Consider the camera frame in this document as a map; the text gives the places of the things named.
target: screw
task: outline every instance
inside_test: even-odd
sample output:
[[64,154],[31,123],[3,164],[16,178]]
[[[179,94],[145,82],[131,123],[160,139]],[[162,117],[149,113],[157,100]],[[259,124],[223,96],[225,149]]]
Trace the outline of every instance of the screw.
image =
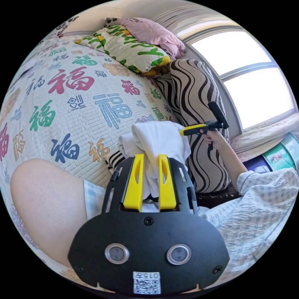
[[214,274],[214,275],[218,275],[221,271],[222,271],[222,267],[221,267],[221,266],[217,266],[217,267],[213,270],[213,274]]
[[145,225],[152,225],[152,224],[154,223],[154,220],[153,220],[153,218],[151,218],[151,217],[146,217],[146,218],[143,220],[143,223],[144,223]]
[[83,268],[82,268],[80,265],[77,265],[77,266],[76,266],[76,270],[77,270],[78,272],[82,272],[82,271],[83,271]]

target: mattress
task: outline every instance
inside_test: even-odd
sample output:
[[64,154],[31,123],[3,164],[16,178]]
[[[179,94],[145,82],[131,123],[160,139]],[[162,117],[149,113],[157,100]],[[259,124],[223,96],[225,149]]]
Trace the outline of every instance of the mattress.
[[72,175],[105,187],[111,177],[104,156],[140,121],[176,121],[155,82],[105,53],[77,45],[80,36],[53,38],[26,59],[0,113],[1,192],[23,239],[52,270],[85,285],[72,269],[38,249],[10,194],[15,168],[42,158]]

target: curtain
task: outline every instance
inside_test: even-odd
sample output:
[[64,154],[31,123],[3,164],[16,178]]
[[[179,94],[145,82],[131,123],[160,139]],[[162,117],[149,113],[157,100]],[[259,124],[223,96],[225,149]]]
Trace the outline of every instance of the curtain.
[[199,4],[168,10],[154,18],[153,21],[171,31],[181,40],[218,26],[239,26],[219,12]]
[[299,135],[299,113],[272,125],[243,133],[230,141],[241,162],[255,158],[277,145],[287,133]]

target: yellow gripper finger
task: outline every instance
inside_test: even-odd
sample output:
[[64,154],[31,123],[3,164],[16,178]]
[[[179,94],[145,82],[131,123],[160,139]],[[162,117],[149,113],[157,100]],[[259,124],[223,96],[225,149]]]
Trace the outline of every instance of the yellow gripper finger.
[[142,186],[143,186],[143,165],[144,155],[135,155],[131,175],[128,182],[124,198],[124,208],[128,210],[138,210],[142,208]]
[[173,210],[177,202],[167,155],[159,157],[159,210]]

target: sticker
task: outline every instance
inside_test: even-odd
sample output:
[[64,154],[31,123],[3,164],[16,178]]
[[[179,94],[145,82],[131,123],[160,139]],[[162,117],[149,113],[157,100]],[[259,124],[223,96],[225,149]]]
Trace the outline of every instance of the sticker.
[[161,294],[159,272],[133,272],[134,294]]

